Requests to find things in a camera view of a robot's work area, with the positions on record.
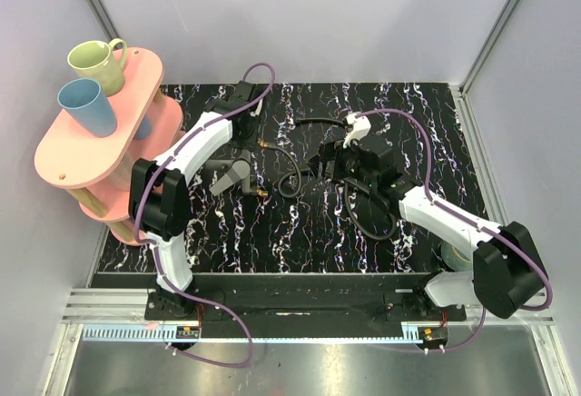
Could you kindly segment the grey faucet with brass fittings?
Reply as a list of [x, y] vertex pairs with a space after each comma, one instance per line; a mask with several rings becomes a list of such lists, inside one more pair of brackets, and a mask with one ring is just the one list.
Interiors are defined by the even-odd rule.
[[243, 195], [266, 198], [269, 193], [251, 183], [251, 151], [255, 147], [261, 147], [261, 139], [254, 142], [232, 142], [231, 145], [241, 150], [238, 157], [210, 159], [203, 166], [208, 171], [221, 173], [217, 181], [210, 186], [210, 193], [217, 196], [239, 183]]

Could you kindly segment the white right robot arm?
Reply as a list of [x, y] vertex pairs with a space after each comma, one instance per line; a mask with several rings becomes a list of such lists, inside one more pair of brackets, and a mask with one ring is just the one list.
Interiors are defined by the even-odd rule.
[[477, 304], [501, 319], [529, 310], [545, 292], [553, 293], [529, 230], [521, 223], [500, 225], [468, 213], [403, 173], [390, 149], [375, 152], [352, 141], [321, 144], [308, 161], [319, 177], [358, 184], [392, 223], [403, 220], [435, 234], [468, 259], [469, 269], [424, 278], [412, 297], [413, 312], [432, 320], [452, 305]]

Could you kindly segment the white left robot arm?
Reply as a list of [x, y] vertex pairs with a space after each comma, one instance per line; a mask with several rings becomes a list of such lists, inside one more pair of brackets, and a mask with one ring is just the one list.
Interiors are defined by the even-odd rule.
[[220, 173], [212, 195], [235, 184], [249, 196], [267, 196], [251, 183], [251, 148], [258, 143], [262, 100], [268, 94], [247, 81], [232, 94], [206, 105], [195, 126], [152, 160], [133, 164], [128, 212], [133, 240], [145, 244], [164, 273], [148, 297], [149, 318], [171, 315], [184, 320], [199, 310], [186, 290], [193, 276], [185, 255], [184, 232], [193, 218], [188, 185], [202, 168]]

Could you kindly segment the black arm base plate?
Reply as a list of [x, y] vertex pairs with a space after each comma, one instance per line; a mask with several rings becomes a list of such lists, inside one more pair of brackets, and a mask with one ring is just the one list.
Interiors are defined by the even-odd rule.
[[307, 289], [282, 292], [264, 290], [193, 292], [214, 305], [204, 304], [197, 312], [195, 306], [177, 293], [150, 293], [146, 315], [153, 319], [185, 320], [205, 316], [218, 321], [230, 315], [223, 305], [239, 316], [356, 316], [386, 322], [463, 322], [467, 318], [463, 307], [438, 308], [429, 305], [414, 292], [381, 292], [376, 290]]

